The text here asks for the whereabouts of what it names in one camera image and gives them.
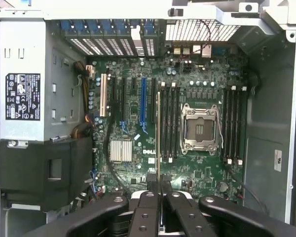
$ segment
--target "cable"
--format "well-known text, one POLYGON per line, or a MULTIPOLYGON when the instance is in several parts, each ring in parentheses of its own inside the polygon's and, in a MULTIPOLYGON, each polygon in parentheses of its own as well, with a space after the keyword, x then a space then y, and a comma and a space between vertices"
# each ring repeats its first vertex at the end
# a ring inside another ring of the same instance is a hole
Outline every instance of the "cable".
POLYGON ((130 197, 132 192, 130 191, 129 188, 127 188, 118 178, 118 176, 116 175, 116 172, 110 162, 110 158, 109 158, 109 142, 110 142, 110 134, 114 125, 114 120, 115 120, 115 112, 114 112, 114 106, 112 106, 112 110, 111 110, 111 118, 108 124, 108 129, 107 129, 107 133, 106 133, 106 137, 105 140, 103 142, 103 153, 105 156, 105 160, 107 163, 107 166, 109 167, 110 173, 113 176, 113 178, 117 181, 118 185, 121 186, 124 191, 128 194, 126 196, 130 197))
POLYGON ((263 201, 261 201, 260 198, 235 175, 235 172, 233 172, 230 166, 226 165, 225 167, 230 176, 233 178, 233 180, 239 183, 243 187, 243 189, 247 190, 251 194, 251 196, 257 201, 264 214, 269 215, 269 211, 266 204, 263 201))

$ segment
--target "pcie slot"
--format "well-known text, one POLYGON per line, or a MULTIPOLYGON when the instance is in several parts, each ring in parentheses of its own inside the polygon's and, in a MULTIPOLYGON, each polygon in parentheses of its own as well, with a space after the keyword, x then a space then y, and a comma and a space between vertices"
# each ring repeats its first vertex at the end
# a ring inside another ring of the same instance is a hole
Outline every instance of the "pcie slot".
POLYGON ((223 147, 223 158, 227 159, 228 149, 229 149, 229 114, 230 114, 230 104, 229 104, 229 97, 230 91, 224 90, 223 91, 223 140, 224 140, 224 147, 223 147))
POLYGON ((240 156, 240 133, 241 133, 241 91, 236 92, 236 103, 237 103, 237 111, 236 111, 236 122, 235 122, 235 151, 234 157, 239 158, 240 156))
POLYGON ((127 93, 127 79, 122 78, 122 90, 121 90, 121 100, 120 100, 120 114, 121 114, 121 127, 122 131, 128 134, 126 129, 126 93, 127 93))
POLYGON ((172 144, 172 149, 171 149, 171 154, 172 158, 177 157, 177 147, 178 147, 178 112, 179 112, 179 88, 175 88, 174 90, 174 100, 173 100, 173 122, 172 122, 172 137, 171 137, 171 144, 172 144))
POLYGON ((229 128, 230 128, 230 132, 229 132, 229 150, 228 150, 228 157, 229 158, 233 158, 233 148, 234 148, 234 116, 235 116, 235 91, 233 90, 231 92, 231 96, 230 96, 230 103, 231 105, 231 110, 230 110, 230 117, 229 117, 229 128))
POLYGON ((147 79, 142 78, 142 90, 141 90, 141 106, 140 106, 140 121, 139 125, 143 128, 143 132, 148 134, 146 131, 146 102, 147 102, 147 79))
POLYGON ((105 117, 107 112, 108 75, 101 74, 100 116, 105 117))
POLYGON ((166 155, 166 141, 167 141, 167 115, 168 115, 168 88, 161 87, 162 99, 162 114, 161 114, 161 157, 165 158, 166 155))
POLYGON ((150 120, 151 123, 156 122, 156 78, 151 80, 151 102, 150 102, 150 120))
POLYGON ((171 84, 171 88, 169 87, 169 99, 168 99, 168 115, 167 115, 167 140, 166 140, 166 156, 167 160, 171 162, 172 159, 172 124, 173 124, 173 101, 174 101, 174 90, 175 90, 175 83, 171 84))
POLYGON ((117 79, 116 77, 111 78, 111 100, 117 101, 117 79))

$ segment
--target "ventilation grille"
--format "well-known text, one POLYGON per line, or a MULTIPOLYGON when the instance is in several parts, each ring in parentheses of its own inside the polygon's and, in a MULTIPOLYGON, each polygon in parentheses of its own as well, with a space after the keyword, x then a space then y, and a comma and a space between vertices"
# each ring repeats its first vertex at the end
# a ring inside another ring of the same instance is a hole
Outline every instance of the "ventilation grille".
POLYGON ((239 28, 240 26, 222 25, 216 20, 178 20, 175 25, 167 25, 166 40, 228 41, 239 28))
POLYGON ((127 39, 121 39, 120 42, 122 43, 126 53, 128 56, 134 56, 134 53, 132 51, 132 48, 130 47, 130 44, 127 39))
POLYGON ((109 47, 104 43, 103 39, 95 39, 95 41, 107 55, 113 55, 109 47))
POLYGON ((148 56, 154 56, 153 39, 147 39, 146 46, 148 56))
POLYGON ((95 44, 89 39, 83 39, 83 41, 89 46, 96 54, 103 55, 103 53, 99 50, 95 44))
POLYGON ((86 46, 84 46, 83 43, 81 43, 79 40, 77 39, 70 39, 70 40, 87 55, 93 55, 93 53, 86 46))
POLYGON ((119 56, 124 55, 123 52, 122 52, 122 50, 120 50, 120 48, 119 48, 119 46, 118 46, 116 40, 114 40, 114 39, 108 39, 108 42, 110 43, 110 45, 112 46, 112 48, 114 49, 114 51, 115 51, 119 56))

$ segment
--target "power supply label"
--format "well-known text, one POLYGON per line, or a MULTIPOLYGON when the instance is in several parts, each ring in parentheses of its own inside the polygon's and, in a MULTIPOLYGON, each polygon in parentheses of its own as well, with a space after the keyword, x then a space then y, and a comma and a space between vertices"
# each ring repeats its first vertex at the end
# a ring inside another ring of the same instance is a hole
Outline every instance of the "power supply label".
POLYGON ((40 74, 9 73, 5 77, 5 119, 40 120, 40 74))

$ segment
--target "gray metal panel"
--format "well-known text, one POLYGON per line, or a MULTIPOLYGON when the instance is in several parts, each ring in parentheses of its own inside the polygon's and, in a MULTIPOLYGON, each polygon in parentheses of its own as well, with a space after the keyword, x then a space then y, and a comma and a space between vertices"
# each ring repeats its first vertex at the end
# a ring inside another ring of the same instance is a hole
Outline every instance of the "gray metal panel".
POLYGON ((76 78, 71 64, 84 59, 54 37, 49 28, 40 20, 0 21, 0 139, 46 141, 69 135, 82 121, 82 91, 74 87, 76 78), (18 57, 20 48, 24 49, 23 59, 18 57), (40 121, 5 119, 5 76, 8 73, 41 74, 40 121), (52 91, 53 83, 56 93, 52 91), (55 119, 51 116, 52 109, 56 109, 55 119), (66 117, 67 122, 60 122, 60 117, 66 117))
MULTIPOLYGON (((250 96, 247 114, 245 183, 263 200, 270 215, 286 220, 295 45, 285 34, 256 50, 251 66, 261 78, 250 96), (274 169, 275 150, 282 151, 281 172, 274 169)), ((245 206, 259 210, 246 193, 245 206)))

